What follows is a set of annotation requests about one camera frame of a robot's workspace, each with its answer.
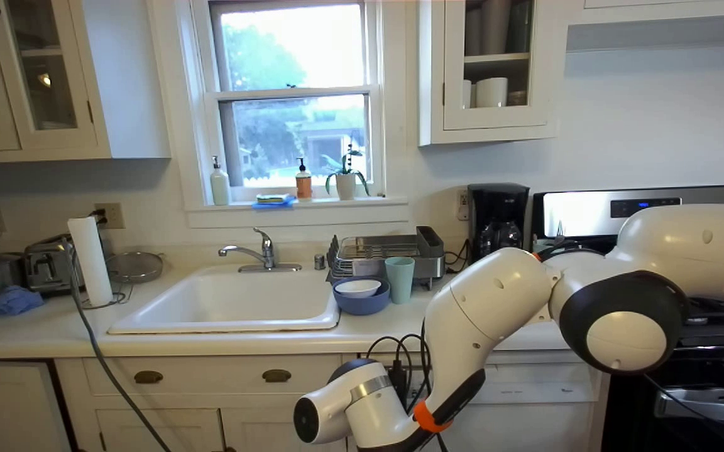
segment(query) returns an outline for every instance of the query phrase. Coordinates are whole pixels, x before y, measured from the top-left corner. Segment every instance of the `countertop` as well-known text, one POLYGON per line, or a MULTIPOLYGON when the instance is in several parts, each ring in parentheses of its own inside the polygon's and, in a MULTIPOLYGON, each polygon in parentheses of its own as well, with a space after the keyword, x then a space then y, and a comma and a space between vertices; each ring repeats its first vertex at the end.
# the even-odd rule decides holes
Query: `countertop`
MULTIPOLYGON (((108 328, 130 312, 150 304, 171 283, 196 267, 166 268, 147 283, 136 283, 123 304, 84 308, 94 341, 104 356, 218 356, 218 354, 357 354, 378 337, 416 334, 421 312, 434 288, 415 287, 412 300, 390 304, 371 317, 342 313, 331 331, 287 334, 166 334, 166 337, 113 337, 108 328)), ((564 341, 548 318, 533 318, 497 349, 504 352, 564 352, 564 341)), ((0 359, 62 359, 92 356, 88 334, 70 297, 49 297, 43 305, 19 317, 0 317, 0 359)))

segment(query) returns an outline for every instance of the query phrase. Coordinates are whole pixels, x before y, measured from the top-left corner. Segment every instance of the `coffee maker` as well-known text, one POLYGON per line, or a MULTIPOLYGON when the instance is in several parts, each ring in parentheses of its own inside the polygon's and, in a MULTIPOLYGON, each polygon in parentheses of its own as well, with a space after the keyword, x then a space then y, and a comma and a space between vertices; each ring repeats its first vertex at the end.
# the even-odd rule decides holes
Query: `coffee maker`
POLYGON ((517 184, 466 185, 466 263, 502 245, 525 248, 527 195, 517 184))

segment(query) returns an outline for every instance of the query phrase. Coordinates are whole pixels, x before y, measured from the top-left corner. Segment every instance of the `white sink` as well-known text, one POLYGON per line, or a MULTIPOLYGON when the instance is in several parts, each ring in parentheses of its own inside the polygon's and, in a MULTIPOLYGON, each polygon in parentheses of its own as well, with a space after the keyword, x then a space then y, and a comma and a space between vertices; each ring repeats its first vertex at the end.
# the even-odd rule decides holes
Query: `white sink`
POLYGON ((109 327, 109 334, 324 331, 339 318, 319 272, 235 273, 206 267, 109 327))

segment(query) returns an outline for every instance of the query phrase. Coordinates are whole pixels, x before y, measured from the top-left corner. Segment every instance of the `window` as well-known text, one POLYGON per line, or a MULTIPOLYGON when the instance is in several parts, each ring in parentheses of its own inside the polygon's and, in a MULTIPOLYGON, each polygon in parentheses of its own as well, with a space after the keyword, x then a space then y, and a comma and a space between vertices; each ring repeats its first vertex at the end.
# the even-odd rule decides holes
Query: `window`
POLYGON ((319 195, 342 155, 377 184, 371 27, 361 0, 211 0, 212 113, 233 199, 292 190, 299 159, 319 195))

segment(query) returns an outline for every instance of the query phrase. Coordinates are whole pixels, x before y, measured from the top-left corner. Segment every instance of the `bottle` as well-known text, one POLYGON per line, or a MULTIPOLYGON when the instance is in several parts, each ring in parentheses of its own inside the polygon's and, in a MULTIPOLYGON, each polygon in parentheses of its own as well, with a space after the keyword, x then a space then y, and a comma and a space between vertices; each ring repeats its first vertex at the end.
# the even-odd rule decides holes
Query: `bottle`
POLYGON ((220 171, 215 155, 212 155, 212 171, 211 171, 211 200, 212 205, 229 205, 229 176, 225 171, 220 171))
POLYGON ((309 200, 312 199, 312 174, 306 171, 306 160, 303 159, 299 159, 299 165, 297 165, 293 195, 299 200, 309 200))

